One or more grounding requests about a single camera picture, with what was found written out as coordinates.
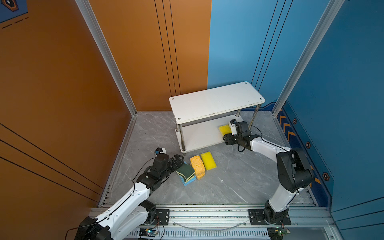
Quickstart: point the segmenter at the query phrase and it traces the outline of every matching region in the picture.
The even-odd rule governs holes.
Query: gray marble floor
[[[242,111],[241,117],[250,121],[252,111]],[[254,121],[266,140],[283,145],[271,112],[259,111]],[[153,157],[157,147],[167,149],[167,154],[181,154],[175,134],[172,112],[138,112],[137,121],[129,140],[123,161],[112,185],[106,203],[115,203],[131,187],[130,179],[140,167]],[[169,203],[252,203],[263,204],[278,186],[276,163],[264,155],[224,143],[187,153],[184,160],[210,151],[217,168],[207,171],[201,180],[184,186],[179,176],[170,175],[149,200],[156,204]],[[313,203],[307,190],[295,197],[293,203]]]

